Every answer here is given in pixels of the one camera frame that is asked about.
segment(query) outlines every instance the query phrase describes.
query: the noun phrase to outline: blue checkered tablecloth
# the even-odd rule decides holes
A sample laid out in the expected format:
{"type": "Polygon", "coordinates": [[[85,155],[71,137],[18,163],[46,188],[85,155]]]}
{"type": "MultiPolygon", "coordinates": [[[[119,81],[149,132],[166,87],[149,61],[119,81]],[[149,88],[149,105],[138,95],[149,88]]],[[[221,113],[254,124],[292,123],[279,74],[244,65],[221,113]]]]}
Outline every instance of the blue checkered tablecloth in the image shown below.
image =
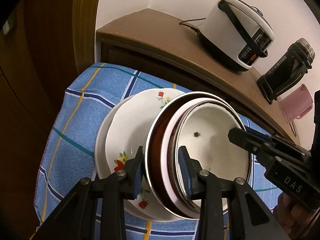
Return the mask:
{"type": "MultiPolygon", "coordinates": [[[[95,140],[110,109],[124,98],[151,88],[176,88],[189,92],[143,72],[105,63],[95,63],[67,88],[37,176],[34,207],[40,224],[81,178],[98,179],[94,164],[95,140]]],[[[244,125],[267,134],[246,117],[240,115],[240,118],[244,125]]],[[[272,209],[281,191],[264,178],[264,171],[264,167],[253,160],[249,184],[272,209]]],[[[95,239],[100,236],[100,214],[99,202],[95,239]]],[[[159,223],[144,221],[126,213],[125,223],[128,240],[197,239],[198,221],[194,220],[159,223]]]]}

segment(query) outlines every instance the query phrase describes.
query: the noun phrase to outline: white plate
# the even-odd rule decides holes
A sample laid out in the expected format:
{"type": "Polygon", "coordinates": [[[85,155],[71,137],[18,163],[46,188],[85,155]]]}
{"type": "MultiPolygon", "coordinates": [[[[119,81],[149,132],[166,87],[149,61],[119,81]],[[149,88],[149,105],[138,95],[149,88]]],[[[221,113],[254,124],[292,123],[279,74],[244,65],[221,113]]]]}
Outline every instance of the white plate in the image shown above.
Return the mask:
{"type": "Polygon", "coordinates": [[[113,117],[116,112],[119,110],[120,106],[122,106],[125,102],[130,100],[133,96],[127,97],[116,104],[107,114],[107,116],[103,119],[102,124],[100,125],[98,135],[96,138],[96,144],[94,146],[94,162],[97,168],[97,174],[99,179],[104,179],[108,177],[111,172],[106,160],[105,154],[105,145],[106,145],[106,137],[109,130],[109,127],[112,123],[113,117]]]}
{"type": "MultiPolygon", "coordinates": [[[[125,98],[124,100],[120,101],[117,105],[115,105],[107,114],[107,116],[103,119],[101,126],[98,131],[98,135],[96,138],[96,143],[94,147],[94,161],[97,168],[97,174],[99,179],[104,179],[111,174],[110,168],[108,166],[105,154],[105,144],[106,144],[106,137],[109,130],[109,127],[112,123],[113,117],[125,102],[131,99],[133,96],[125,98]]],[[[138,209],[135,208],[129,201],[124,201],[124,210],[127,211],[129,214],[138,217],[143,220],[151,220],[152,217],[145,215],[144,213],[140,212],[138,209]]]]}
{"type": "MultiPolygon", "coordinates": [[[[106,159],[111,172],[123,168],[124,162],[134,158],[144,144],[151,124],[161,109],[173,98],[183,94],[172,88],[142,91],[125,102],[116,112],[106,138],[106,159]]],[[[155,220],[176,221],[180,218],[167,211],[155,198],[145,178],[136,200],[130,202],[155,220]]]]}

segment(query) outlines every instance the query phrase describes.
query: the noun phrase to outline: wooden countertop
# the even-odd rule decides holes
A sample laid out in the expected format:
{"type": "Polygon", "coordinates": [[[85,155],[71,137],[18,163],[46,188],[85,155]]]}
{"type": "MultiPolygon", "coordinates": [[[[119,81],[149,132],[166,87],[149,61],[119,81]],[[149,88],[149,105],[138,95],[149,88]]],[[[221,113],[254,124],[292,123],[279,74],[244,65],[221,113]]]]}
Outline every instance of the wooden countertop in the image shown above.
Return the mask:
{"type": "Polygon", "coordinates": [[[285,121],[278,102],[263,98],[256,81],[261,76],[253,67],[234,73],[214,60],[196,33],[179,25],[180,19],[145,9],[121,17],[96,32],[97,41],[130,49],[180,68],[227,93],[287,139],[300,145],[285,121]]]}

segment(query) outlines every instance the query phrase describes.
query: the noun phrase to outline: human hand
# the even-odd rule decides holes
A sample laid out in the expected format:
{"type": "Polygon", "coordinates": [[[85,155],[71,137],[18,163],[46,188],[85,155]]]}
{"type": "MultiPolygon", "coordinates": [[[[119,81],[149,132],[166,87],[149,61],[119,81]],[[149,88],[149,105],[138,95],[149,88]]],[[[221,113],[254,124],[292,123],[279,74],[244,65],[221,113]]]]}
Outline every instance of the human hand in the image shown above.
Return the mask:
{"type": "Polygon", "coordinates": [[[319,216],[317,213],[308,213],[285,193],[279,195],[273,215],[291,239],[306,236],[319,216]]]}

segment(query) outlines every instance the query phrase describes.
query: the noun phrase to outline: pink cup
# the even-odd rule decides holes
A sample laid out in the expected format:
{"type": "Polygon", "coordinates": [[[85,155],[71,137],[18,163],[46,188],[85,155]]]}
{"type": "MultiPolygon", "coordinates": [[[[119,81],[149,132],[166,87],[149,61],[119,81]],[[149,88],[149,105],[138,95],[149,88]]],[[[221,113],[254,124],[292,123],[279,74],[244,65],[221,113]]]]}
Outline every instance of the pink cup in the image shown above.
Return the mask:
{"type": "Polygon", "coordinates": [[[305,116],[313,106],[312,96],[305,84],[302,84],[286,98],[279,102],[281,112],[287,121],[300,119],[305,116]]]}

